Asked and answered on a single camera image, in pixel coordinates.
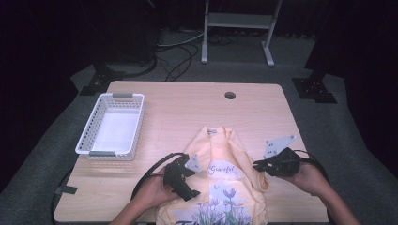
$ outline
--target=white shelf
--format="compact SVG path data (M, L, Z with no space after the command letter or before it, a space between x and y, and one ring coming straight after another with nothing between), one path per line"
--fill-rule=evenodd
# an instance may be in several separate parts
M208 28L212 26L219 27L236 27L236 28L254 28L267 29L267 39L261 42L264 54L267 58L267 65L273 67L275 64L269 50L269 43L278 18L279 9L283 0L277 0L277 4L272 15L252 15L252 14L236 14L236 13L217 13L208 11L208 2L206 0L205 8L205 26L202 42L202 64L208 62L207 50L207 33Z
M269 29L271 15L208 13L208 26Z

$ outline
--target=metal stand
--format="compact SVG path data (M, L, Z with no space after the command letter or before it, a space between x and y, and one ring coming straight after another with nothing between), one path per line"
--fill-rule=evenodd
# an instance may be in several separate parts
M314 99L317 103L337 103L322 83L326 73L314 71L309 78L292 78L301 99Z
M278 0L273 15L247 15L247 14L232 14L232 13L209 13L208 1L206 0L205 8L205 25L204 38L202 42L202 63L207 64L207 29L210 26L219 27L237 27L237 28L256 28L267 29L267 39L262 41L262 47L267 59L267 65L273 67L275 64L269 50L269 43L271 42L273 30L278 19L279 9L282 5L282 0Z

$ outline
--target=black cable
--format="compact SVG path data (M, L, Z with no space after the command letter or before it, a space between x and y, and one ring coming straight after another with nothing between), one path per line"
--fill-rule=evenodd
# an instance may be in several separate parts
M143 177L141 177L141 179L138 181L137 185L135 185L134 191L131 193L131 200L135 197L135 195L137 194L138 190L140 189L141 185L144 183L144 181L150 177L152 175L152 173L158 168L160 167L161 164L163 164L165 161L169 160L170 158L173 158L175 156L184 156L186 154L184 153L171 153L169 155L167 155L166 157L162 158L161 160L159 160L157 163L155 163L151 168L149 168L149 170L144 174Z
M51 202L51 209L50 209L52 224L55 224L54 204L55 204L55 197L57 195L56 191L62 186L62 183L64 183L65 179L67 178L68 175L70 175L70 173L72 173L72 171L73 171L73 167L70 170L68 170L68 172L64 175L64 177L62 177L61 181L58 183L58 186L54 190L53 198L52 198L52 202Z
M190 50L188 50L187 48L184 48L184 47L183 47L184 45L193 47L193 48L195 49L195 52L194 52L194 53L191 53ZM173 67L173 69L172 69L171 71L168 71L167 68L166 68L161 62L165 62L166 65L167 65L168 67L170 67L169 63L168 63L165 59L162 59L162 58L160 58L160 57L157 56L158 59L161 61L161 62L160 62L160 65L161 65L161 66L166 70L166 72L167 72L167 77L166 77L166 79L165 79L166 82L169 81L170 78L171 78L171 80L170 80L171 82L175 82L178 78L180 78L180 77L188 70L188 68L190 67L193 57L194 57L196 54L199 53L199 48L198 48L197 46L193 45L193 44L183 44L183 45L178 45L178 46L174 46L174 47L167 47L167 48L164 48L164 49L159 49L159 50L158 50L158 53L161 53L161 52L164 52L164 51L168 51L168 50L172 50L172 49L181 49L181 50L185 51L189 56L188 56L187 59L183 60L183 61L182 61L181 63L179 63L177 66ZM184 68L183 71L180 71L180 70L179 70L180 67L181 67L184 63L186 63L186 62L189 62L188 65ZM177 75L176 75L176 76L172 76L172 74L173 74L176 70L177 70Z
M154 70L156 68L156 65L158 64L158 58L156 55L153 55L152 62L153 63L149 68L147 68L141 72L137 72L137 73L125 73L125 74L123 74L123 77L135 78L135 77L139 77L139 76L149 73L150 71Z
M309 153L309 152L306 152L306 151L303 151L303 150L293 150L293 152L302 152L302 153L305 153L305 154L307 154L310 158L313 158L313 159L315 159L316 161L319 161L318 159L316 159L316 157L315 157L313 154L311 154L311 153Z
M325 168L322 166L322 164L319 161L312 159L312 158L302 157L301 162L313 164L316 168L318 168L318 170L322 173L322 175L325 177L325 179L329 182L328 174L326 173Z
M237 36L227 36L224 34L223 31L220 32L219 35L211 35L209 36L208 43L211 45L217 45L217 46L227 46L231 44L235 44L239 41Z
M165 45L165 44L158 44L158 47L167 48L167 47L175 47L175 46L181 46L181 45L184 45L184 44L193 43L195 40L197 40L198 38L200 38L203 34L204 34L204 33L202 33L202 34L200 34L200 35L198 35L198 36L196 36L196 37L192 37L192 38L190 38L190 39L187 39L187 40L184 40L184 41L175 43L175 44L167 44L167 45Z

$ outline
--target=wooden table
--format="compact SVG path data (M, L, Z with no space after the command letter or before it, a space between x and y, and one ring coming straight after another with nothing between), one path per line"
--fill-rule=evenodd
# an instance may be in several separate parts
M59 222L111 221L130 200L142 175L169 153L182 152L202 127L232 128L254 159L266 140L295 134L290 145L305 150L283 90L276 84L212 82L112 82L108 92L145 95L145 115L133 161L95 161L79 156L54 217ZM225 93L236 97L228 99ZM269 222L326 222L325 206L290 183L268 176ZM153 222L155 211L139 221Z

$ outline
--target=dark background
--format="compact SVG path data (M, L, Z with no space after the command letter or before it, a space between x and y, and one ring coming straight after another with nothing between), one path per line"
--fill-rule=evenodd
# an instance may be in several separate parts
M202 29L204 0L153 3L156 8L144 0L0 3L1 189L78 94L71 75L96 62L148 61L160 28ZM212 0L210 9L271 13L275 6L228 3ZM348 105L368 149L396 176L397 9L386 0L284 0L274 33L316 38L305 67L345 78Z

